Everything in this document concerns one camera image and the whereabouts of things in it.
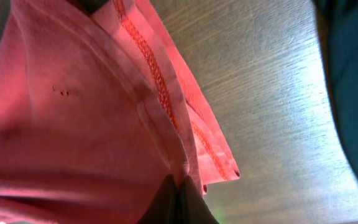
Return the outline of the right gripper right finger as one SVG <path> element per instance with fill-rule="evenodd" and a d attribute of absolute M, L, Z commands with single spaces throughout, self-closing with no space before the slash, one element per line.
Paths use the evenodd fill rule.
<path fill-rule="evenodd" d="M 186 177 L 178 194 L 178 222 L 181 224 L 218 224 L 198 192 L 191 177 Z"/>

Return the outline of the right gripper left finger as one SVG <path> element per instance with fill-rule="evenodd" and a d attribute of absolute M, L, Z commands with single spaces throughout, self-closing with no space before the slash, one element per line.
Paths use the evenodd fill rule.
<path fill-rule="evenodd" d="M 171 175 L 164 178 L 147 211 L 138 224 L 174 224 L 177 187 Z"/>

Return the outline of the orange printed t-shirt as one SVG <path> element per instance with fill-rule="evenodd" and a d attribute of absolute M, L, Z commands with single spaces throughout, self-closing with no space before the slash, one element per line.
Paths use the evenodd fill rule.
<path fill-rule="evenodd" d="M 137 223 L 164 178 L 237 180 L 149 1 L 11 1 L 0 42 L 0 223 Z"/>

